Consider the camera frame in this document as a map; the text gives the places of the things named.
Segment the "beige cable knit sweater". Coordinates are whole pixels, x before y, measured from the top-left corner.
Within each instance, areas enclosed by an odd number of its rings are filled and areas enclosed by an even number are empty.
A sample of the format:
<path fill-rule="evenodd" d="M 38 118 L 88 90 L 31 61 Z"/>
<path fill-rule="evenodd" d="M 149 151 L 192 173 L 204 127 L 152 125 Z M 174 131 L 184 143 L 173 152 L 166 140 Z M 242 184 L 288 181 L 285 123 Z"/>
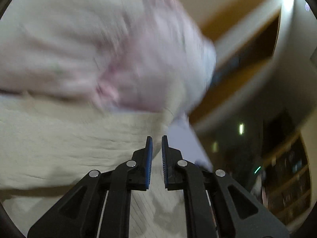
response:
<path fill-rule="evenodd" d="M 161 138 L 183 94 L 158 113 L 103 112 L 90 103 L 1 97 L 1 203 L 17 228 L 31 226 L 90 170 L 113 170 L 153 138 L 150 188 L 132 193 L 131 237 L 186 237 L 181 191 L 162 176 Z"/>

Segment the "wooden bookshelf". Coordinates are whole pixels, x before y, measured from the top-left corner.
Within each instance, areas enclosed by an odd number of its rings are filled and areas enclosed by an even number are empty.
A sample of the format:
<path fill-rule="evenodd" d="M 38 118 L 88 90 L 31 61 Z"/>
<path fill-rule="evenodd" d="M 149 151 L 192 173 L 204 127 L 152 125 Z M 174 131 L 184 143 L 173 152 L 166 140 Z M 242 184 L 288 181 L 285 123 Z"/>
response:
<path fill-rule="evenodd" d="M 308 156 L 298 130 L 264 128 L 260 201 L 283 224 L 301 216 L 311 201 Z"/>

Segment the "lavender bed sheet mattress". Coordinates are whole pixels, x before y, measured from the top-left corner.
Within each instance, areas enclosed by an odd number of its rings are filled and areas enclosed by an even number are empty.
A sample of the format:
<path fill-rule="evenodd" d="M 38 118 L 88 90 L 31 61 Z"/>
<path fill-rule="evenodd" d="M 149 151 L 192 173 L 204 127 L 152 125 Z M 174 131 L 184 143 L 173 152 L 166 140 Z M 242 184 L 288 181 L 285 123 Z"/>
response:
<path fill-rule="evenodd" d="M 185 160 L 212 172 L 213 165 L 199 142 L 186 114 L 182 114 L 173 120 L 168 127 L 167 137 L 169 146 L 180 150 Z"/>

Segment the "right pink floral pillow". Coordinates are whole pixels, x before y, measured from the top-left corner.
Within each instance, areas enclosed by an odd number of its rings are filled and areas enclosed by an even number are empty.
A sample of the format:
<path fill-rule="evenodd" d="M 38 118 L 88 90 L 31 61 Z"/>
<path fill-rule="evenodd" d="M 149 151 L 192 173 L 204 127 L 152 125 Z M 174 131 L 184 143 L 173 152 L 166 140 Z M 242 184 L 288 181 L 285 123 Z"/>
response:
<path fill-rule="evenodd" d="M 179 0 L 143 0 L 144 13 L 98 79 L 100 107 L 191 112 L 206 94 L 217 54 Z"/>

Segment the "pink floral pillow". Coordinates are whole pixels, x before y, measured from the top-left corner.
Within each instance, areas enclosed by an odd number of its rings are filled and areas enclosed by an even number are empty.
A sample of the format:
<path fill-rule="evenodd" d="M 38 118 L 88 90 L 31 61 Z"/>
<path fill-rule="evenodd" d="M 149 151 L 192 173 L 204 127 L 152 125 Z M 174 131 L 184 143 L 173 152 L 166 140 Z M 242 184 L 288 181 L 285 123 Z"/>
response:
<path fill-rule="evenodd" d="M 1 18 L 1 89 L 92 98 L 141 0 L 13 0 Z"/>
<path fill-rule="evenodd" d="M 100 107 L 191 112 L 206 94 L 217 54 L 179 0 L 143 0 L 144 13 L 98 79 Z"/>

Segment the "left pink floral pillow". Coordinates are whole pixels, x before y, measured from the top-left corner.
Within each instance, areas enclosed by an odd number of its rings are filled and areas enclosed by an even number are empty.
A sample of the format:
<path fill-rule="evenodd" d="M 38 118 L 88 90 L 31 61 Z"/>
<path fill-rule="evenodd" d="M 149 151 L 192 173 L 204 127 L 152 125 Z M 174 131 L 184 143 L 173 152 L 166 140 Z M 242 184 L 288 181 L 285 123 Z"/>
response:
<path fill-rule="evenodd" d="M 141 0 L 13 0 L 1 18 L 1 89 L 92 98 Z"/>

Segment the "wooden bed frame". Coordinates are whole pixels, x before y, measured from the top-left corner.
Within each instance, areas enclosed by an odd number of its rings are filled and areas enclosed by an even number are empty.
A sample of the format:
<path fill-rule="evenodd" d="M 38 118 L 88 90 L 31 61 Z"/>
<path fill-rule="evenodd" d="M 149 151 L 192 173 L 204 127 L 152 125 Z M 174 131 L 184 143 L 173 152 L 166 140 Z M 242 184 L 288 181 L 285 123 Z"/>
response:
<path fill-rule="evenodd" d="M 234 102 L 247 84 L 271 61 L 279 35 L 281 6 L 261 6 L 246 16 L 216 42 L 217 69 L 213 83 L 202 102 L 190 114 L 190 123 L 197 126 Z"/>

